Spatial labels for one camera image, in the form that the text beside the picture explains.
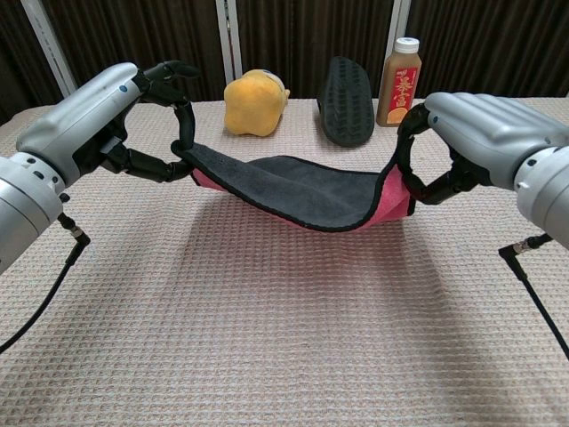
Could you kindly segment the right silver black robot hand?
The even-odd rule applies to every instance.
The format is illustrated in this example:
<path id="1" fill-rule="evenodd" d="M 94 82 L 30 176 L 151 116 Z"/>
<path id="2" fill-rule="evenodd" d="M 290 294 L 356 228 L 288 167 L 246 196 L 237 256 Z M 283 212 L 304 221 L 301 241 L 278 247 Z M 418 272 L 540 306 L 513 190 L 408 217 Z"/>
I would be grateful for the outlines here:
<path id="1" fill-rule="evenodd" d="M 413 173 L 414 136 L 433 130 L 452 166 L 424 184 Z M 439 205 L 477 185 L 514 190 L 520 166 L 536 153 L 568 146 L 568 126 L 520 101 L 490 94 L 432 93 L 397 128 L 397 165 L 412 199 Z"/>

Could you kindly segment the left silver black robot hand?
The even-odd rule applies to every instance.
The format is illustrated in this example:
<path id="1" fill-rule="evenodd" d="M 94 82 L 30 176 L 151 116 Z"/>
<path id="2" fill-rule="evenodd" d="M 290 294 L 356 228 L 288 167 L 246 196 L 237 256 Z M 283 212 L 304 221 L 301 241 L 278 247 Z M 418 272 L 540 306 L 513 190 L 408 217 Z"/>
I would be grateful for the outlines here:
<path id="1" fill-rule="evenodd" d="M 126 148 L 124 121 L 139 102 L 172 107 L 179 121 L 178 142 L 191 147 L 195 136 L 191 101 L 171 81 L 198 75 L 198 68 L 182 60 L 168 60 L 147 70 L 131 62 L 113 65 L 37 119 L 18 137 L 16 148 L 52 166 L 66 185 L 100 166 L 155 182 L 180 180 L 190 174 L 190 165 L 183 161 L 166 164 Z"/>

